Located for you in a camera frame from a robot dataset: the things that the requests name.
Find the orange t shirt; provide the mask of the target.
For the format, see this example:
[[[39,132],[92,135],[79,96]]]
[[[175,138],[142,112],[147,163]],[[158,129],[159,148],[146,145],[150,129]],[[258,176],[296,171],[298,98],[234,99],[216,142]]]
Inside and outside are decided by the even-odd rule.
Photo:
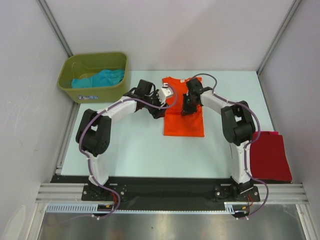
[[[200,106],[197,107],[197,112],[191,115],[182,115],[183,94],[188,91],[186,85],[188,80],[189,79],[177,79],[170,76],[162,79],[163,83],[171,85],[177,93],[175,105],[165,111],[164,136],[201,138],[205,136],[203,111]]]

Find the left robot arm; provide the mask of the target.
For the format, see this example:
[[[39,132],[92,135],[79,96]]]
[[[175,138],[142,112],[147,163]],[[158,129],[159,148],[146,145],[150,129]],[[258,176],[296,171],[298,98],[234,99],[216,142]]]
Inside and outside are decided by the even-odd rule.
[[[164,83],[160,89],[141,79],[137,87],[126,92],[119,100],[100,110],[86,109],[82,115],[75,141],[79,151],[86,157],[89,182],[93,194],[100,200],[110,196],[111,188],[105,184],[109,179],[107,164],[99,160],[111,142],[112,124],[143,108],[154,119],[163,118],[170,106],[167,99],[174,95],[172,88]]]

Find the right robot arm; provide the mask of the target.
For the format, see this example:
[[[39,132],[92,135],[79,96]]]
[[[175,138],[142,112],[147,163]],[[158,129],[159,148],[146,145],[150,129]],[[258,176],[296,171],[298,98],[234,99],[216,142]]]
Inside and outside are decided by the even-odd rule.
[[[254,187],[250,167],[250,148],[258,123],[257,116],[246,101],[231,101],[219,96],[210,87],[203,87],[196,78],[186,82],[187,93],[183,94],[182,116],[192,115],[197,108],[207,107],[221,116],[222,133],[235,151],[232,154],[231,196],[242,201]]]

